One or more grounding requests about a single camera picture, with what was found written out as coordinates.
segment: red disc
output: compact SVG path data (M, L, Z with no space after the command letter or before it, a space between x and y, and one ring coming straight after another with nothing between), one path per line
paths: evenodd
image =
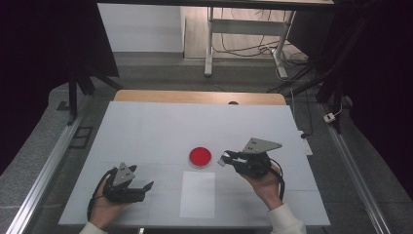
M206 166L209 163L210 159L211 155L209 150L203 147L194 148L189 154L189 160L196 167Z

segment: white cuff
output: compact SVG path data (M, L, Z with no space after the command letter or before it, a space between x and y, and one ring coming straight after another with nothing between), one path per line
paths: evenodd
M273 225L273 232L284 230L285 228L300 222L289 209L288 204L283 204L268 212L268 218Z
M100 230L99 228L88 222L86 223L80 234L107 234L107 232Z

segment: gray carpet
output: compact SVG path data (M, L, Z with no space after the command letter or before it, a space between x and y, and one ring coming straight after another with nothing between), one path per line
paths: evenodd
M298 69L290 68L288 72L294 74ZM119 71L122 78L115 80L126 89L266 93L270 88L282 83L274 73L274 66L267 63L252 63L245 66L220 63L213 68L211 78L204 77L204 67L198 64L119 65ZM80 125L81 130L72 140L72 147L65 152L56 175L25 233L78 233L80 230L59 226L57 222L88 156L107 105L115 95L112 88L97 80L94 80L94 83L96 92L88 105L88 114ZM317 89L311 89L308 92L309 102L305 93L295 97L294 110L297 126L305 133L311 134L308 141L314 155L309 156L308 160L332 225L309 228L308 232L376 233L322 120L318 105L314 102L316 91ZM56 109L62 101L67 100L67 86L58 87L51 92L50 104L42 120L15 161L0 177L0 233L6 232L55 146L68 120L67 110ZM292 99L289 99L288 103L292 106ZM344 109L342 113L343 136L355 154L373 195L394 233L410 233L413 230L412 201L380 155L353 125L348 112L348 109ZM89 140L82 137L88 131L91 131ZM111 233L136 232L113 230Z

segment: white tabletop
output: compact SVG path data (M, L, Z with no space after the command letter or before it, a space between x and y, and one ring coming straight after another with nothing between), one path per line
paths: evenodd
M111 102L59 224L84 225L86 208L103 174L120 162L137 165L130 187L155 181L141 203L114 225L127 227L270 227L267 208L232 166L216 162L241 151L251 137L279 142L270 151L283 168L284 202L306 225L329 225L289 106ZM212 154L195 169L198 146Z

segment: human hand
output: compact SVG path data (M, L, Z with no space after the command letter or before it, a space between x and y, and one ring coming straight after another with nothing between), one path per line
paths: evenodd
M280 173L281 170L274 164L271 168ZM275 175L267 173L260 178L252 178L248 175L241 175L246 181L251 184L255 194L265 203L269 210L273 210L282 205L282 200L279 195L280 182Z
M90 223L103 230L111 223L121 210L130 203L112 203L103 195L106 180L99 186L92 208Z

